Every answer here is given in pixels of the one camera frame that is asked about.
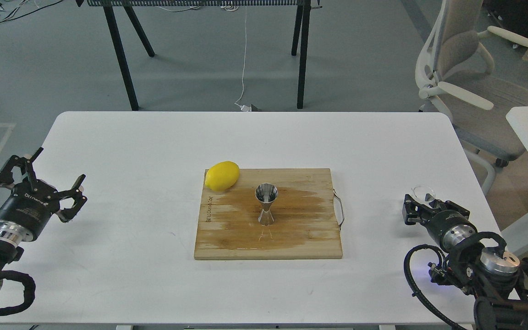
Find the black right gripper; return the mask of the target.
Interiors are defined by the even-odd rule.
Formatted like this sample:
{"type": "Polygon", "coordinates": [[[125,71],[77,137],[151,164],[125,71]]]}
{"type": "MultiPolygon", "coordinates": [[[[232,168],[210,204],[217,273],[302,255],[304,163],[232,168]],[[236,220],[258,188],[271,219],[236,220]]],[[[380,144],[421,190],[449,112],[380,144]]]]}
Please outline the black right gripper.
{"type": "Polygon", "coordinates": [[[471,212],[447,200],[434,200],[431,208],[417,202],[410,194],[403,198],[402,216],[407,226],[423,224],[430,237],[444,251],[476,234],[476,227],[468,221],[471,212]]]}

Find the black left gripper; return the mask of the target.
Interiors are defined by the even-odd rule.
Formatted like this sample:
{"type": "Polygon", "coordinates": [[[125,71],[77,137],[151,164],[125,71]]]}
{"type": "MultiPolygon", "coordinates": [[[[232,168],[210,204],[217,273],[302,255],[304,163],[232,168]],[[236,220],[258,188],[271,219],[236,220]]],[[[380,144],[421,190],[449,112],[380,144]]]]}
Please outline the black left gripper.
{"type": "Polygon", "coordinates": [[[54,213],[62,223],[69,223],[88,200],[82,188],[85,174],[76,179],[71,189],[56,192],[57,200],[46,200],[50,192],[38,188],[39,182],[32,165],[43,150],[44,148],[38,148],[29,157],[13,155],[0,169],[0,187],[11,190],[10,196],[0,207],[0,227],[4,224],[16,224],[25,228],[25,242],[35,241],[54,213]],[[27,182],[28,188],[15,184],[14,168],[20,169],[22,182],[27,182]],[[60,201],[66,199],[72,199],[73,205],[71,208],[60,209],[60,201]]]}

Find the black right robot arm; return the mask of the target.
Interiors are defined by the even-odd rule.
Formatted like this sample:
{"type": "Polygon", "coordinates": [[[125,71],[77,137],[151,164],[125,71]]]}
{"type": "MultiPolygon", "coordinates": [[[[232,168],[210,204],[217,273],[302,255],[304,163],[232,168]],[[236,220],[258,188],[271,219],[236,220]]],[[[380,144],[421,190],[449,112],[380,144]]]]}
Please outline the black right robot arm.
{"type": "Polygon", "coordinates": [[[421,224],[435,245],[413,247],[403,263],[405,278],[412,294],[436,317],[455,330],[462,326],[438,310],[421,292],[413,279],[410,261],[413,253],[431,249],[438,257],[429,263],[431,282],[455,286],[475,297],[473,308],[478,330],[528,330],[528,258],[519,259],[507,250],[505,240],[497,233],[478,231],[469,222],[467,209],[452,201],[417,202],[404,197],[404,223],[421,224]]]}

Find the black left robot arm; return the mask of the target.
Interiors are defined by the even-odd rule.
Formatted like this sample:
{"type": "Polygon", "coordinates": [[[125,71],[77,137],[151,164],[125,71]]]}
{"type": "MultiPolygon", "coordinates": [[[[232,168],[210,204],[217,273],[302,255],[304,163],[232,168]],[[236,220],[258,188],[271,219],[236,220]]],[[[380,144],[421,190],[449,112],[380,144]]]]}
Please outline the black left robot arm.
{"type": "Polygon", "coordinates": [[[42,151],[38,148],[31,157],[13,155],[0,169],[0,187],[11,192],[0,207],[0,290],[5,280],[23,285],[23,302],[0,308],[0,317],[21,313],[35,301],[34,279],[22,272],[4,270],[23,255],[21,242],[35,241],[52,215],[63,223],[71,221],[87,201],[82,189],[85,175],[64,191],[36,177],[33,162],[42,151]]]}

